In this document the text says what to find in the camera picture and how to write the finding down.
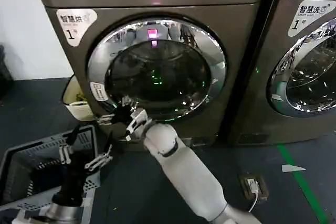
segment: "paper scrap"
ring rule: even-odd
[[[297,172],[299,170],[306,170],[300,166],[295,166],[295,165],[282,165],[282,172],[283,173],[288,173],[288,172]]]

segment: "white wall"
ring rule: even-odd
[[[41,0],[0,0],[0,44],[15,80],[73,74]]]

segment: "sticker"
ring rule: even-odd
[[[90,87],[93,96],[97,101],[102,102],[109,99],[105,92],[105,86],[103,84],[97,82],[90,82]]]
[[[77,47],[87,29],[97,20],[92,9],[58,9],[56,12],[69,45]]]
[[[304,0],[296,11],[287,35],[294,37],[315,20],[331,12],[336,7],[335,1],[330,0]]]

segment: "white cable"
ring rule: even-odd
[[[248,212],[251,212],[251,211],[252,211],[252,209],[254,208],[254,206],[256,205],[256,203],[257,203],[257,201],[258,201],[258,193],[255,193],[255,195],[256,195],[256,197],[255,197],[255,199],[254,199],[254,201],[253,201],[253,204],[252,204],[252,206],[251,206],[251,208],[249,209]]]

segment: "gray appliance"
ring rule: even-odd
[[[42,0],[97,115],[130,102],[216,138],[260,0]]]
[[[333,132],[335,42],[334,0],[275,0],[229,141],[274,144]]]

